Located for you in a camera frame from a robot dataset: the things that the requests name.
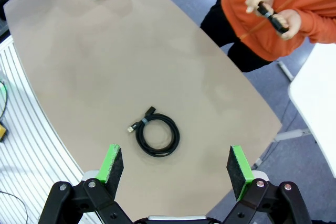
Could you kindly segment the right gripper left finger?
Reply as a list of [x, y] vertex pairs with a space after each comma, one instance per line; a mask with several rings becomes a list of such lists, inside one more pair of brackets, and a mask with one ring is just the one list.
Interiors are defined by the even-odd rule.
[[53, 184], [39, 223], [79, 223], [84, 213], [94, 212], [102, 223], [131, 223], [115, 201], [123, 172], [121, 147], [110, 145], [98, 173], [75, 186], [59, 181]]

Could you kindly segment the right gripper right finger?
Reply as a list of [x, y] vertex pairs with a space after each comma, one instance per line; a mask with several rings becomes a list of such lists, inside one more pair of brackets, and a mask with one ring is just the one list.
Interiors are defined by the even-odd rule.
[[236, 204], [223, 223], [250, 223], [257, 212], [267, 214], [271, 223], [312, 223], [298, 186], [278, 186], [253, 174], [240, 146], [231, 146], [226, 165]]

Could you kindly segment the person's left hand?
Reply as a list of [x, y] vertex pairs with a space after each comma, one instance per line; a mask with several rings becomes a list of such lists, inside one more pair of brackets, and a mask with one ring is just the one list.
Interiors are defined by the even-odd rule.
[[278, 34], [282, 40], [292, 39], [299, 32], [302, 20], [297, 11], [293, 9], [286, 9], [274, 14], [274, 18], [285, 28], [288, 28], [287, 32]]

